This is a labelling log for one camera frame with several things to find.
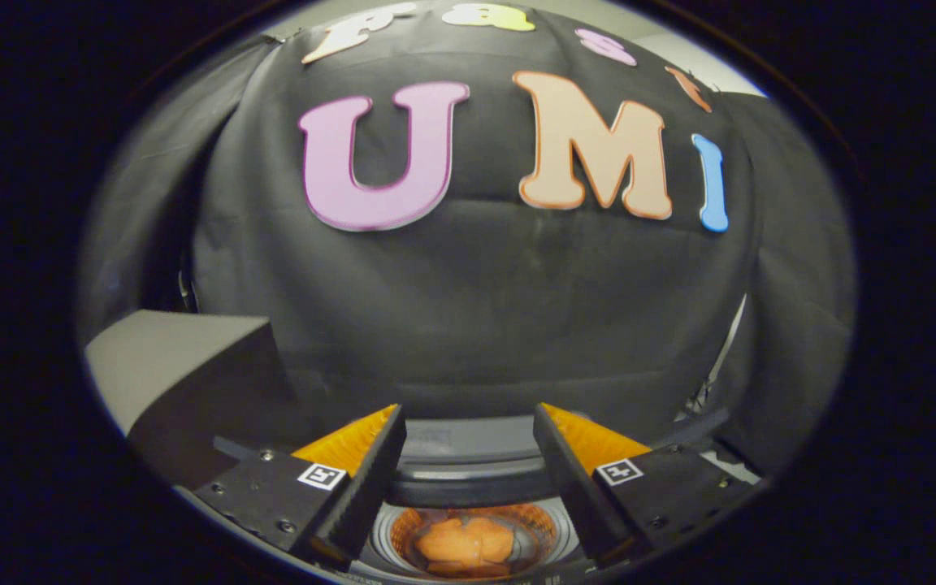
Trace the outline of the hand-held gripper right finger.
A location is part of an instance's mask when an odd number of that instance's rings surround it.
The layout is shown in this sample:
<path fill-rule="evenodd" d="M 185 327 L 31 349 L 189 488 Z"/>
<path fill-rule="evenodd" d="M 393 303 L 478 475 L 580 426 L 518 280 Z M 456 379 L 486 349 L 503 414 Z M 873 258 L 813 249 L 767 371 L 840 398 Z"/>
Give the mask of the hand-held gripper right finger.
<path fill-rule="evenodd" d="M 547 403 L 535 407 L 532 436 L 584 554 L 600 567 L 679 548 L 761 489 L 755 471 L 712 444 L 648 447 Z"/>

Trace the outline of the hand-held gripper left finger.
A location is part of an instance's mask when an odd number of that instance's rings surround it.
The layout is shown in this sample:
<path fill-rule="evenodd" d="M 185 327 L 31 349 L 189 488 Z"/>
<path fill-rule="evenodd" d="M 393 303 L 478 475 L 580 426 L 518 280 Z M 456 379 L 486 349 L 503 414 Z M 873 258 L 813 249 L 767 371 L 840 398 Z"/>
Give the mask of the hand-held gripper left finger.
<path fill-rule="evenodd" d="M 294 452 L 261 448 L 194 496 L 278 551 L 348 569 L 397 470 L 406 438 L 402 410 L 389 405 Z"/>

